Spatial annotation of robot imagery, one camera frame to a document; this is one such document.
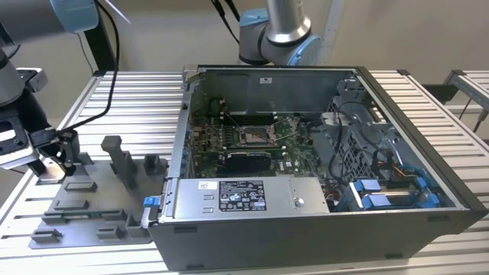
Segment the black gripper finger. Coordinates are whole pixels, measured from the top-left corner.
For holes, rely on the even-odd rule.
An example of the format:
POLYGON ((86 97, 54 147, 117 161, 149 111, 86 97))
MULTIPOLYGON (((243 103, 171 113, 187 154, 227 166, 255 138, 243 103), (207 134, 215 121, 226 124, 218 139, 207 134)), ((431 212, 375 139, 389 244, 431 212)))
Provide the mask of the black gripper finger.
MULTIPOLYGON (((38 152, 46 158, 53 157, 58 153, 58 145, 50 144, 47 146, 39 147, 38 152)), ((39 159, 27 163, 27 168, 35 176, 41 176, 41 174, 46 172, 46 166, 39 159)))
POLYGON ((75 130, 69 130, 58 136, 59 156, 58 165, 66 176, 75 171, 75 163, 79 163, 79 142, 75 130))

